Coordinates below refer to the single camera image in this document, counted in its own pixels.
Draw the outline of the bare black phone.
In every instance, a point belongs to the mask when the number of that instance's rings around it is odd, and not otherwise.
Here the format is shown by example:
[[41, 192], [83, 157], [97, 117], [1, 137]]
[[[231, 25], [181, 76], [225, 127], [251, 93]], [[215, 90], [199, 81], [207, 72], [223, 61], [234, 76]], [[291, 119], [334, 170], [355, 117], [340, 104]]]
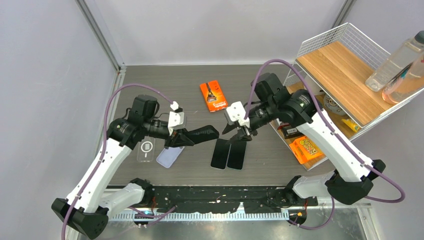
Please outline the bare black phone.
[[184, 135], [193, 142], [194, 145], [216, 140], [219, 138], [219, 131], [212, 125], [206, 125], [191, 131], [187, 131]]

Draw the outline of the lilac phone case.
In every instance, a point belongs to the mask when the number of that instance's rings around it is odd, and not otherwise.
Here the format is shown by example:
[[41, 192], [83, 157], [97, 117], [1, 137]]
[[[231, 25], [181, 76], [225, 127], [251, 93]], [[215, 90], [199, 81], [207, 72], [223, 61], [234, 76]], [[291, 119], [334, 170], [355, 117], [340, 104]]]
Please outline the lilac phone case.
[[164, 148], [156, 158], [156, 162], [168, 169], [174, 164], [184, 149], [184, 146]]

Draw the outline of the clear phone case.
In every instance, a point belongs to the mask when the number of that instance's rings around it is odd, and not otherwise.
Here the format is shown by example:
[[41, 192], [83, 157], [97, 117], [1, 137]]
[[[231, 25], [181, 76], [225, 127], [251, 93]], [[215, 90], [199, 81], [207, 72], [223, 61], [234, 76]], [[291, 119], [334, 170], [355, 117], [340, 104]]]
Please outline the clear phone case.
[[154, 159], [156, 140], [153, 137], [146, 136], [137, 145], [137, 162], [149, 163]]

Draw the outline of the orange razor box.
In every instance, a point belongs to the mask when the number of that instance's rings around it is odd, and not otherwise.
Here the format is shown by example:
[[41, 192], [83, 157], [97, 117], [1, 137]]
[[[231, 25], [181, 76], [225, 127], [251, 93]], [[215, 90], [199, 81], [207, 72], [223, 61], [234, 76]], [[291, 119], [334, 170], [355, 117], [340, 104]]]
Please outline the orange razor box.
[[228, 107], [229, 104], [217, 80], [202, 83], [199, 88], [210, 113], [224, 110]]

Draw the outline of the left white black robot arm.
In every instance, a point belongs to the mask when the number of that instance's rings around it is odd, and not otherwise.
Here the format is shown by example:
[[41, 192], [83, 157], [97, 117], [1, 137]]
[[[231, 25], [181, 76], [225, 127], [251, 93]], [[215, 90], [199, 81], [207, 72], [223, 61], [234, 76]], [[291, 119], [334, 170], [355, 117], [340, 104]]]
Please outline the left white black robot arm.
[[158, 100], [150, 95], [137, 96], [124, 117], [104, 127], [101, 148], [80, 182], [65, 198], [56, 198], [51, 208], [62, 220], [61, 239], [71, 228], [89, 239], [97, 238], [108, 220], [122, 210], [153, 202], [151, 184], [136, 178], [123, 189], [103, 197], [104, 191], [123, 161], [145, 137], [162, 139], [166, 147], [193, 146], [187, 136], [185, 115], [176, 101], [170, 102], [168, 120], [158, 120]]

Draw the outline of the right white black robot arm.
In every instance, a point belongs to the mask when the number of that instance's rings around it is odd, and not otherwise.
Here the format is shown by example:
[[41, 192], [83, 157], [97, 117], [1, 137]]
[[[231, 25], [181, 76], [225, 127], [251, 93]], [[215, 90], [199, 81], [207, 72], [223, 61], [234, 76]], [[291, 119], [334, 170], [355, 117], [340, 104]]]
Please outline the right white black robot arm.
[[345, 205], [365, 198], [377, 174], [386, 165], [363, 155], [332, 122], [320, 104], [314, 105], [305, 89], [290, 93], [274, 73], [260, 75], [254, 92], [259, 104], [247, 111], [237, 101], [224, 110], [226, 134], [237, 129], [229, 143], [251, 141], [257, 130], [278, 119], [308, 137], [334, 165], [335, 170], [315, 176], [295, 176], [285, 188], [285, 198], [291, 205], [299, 205], [309, 197], [333, 197]]

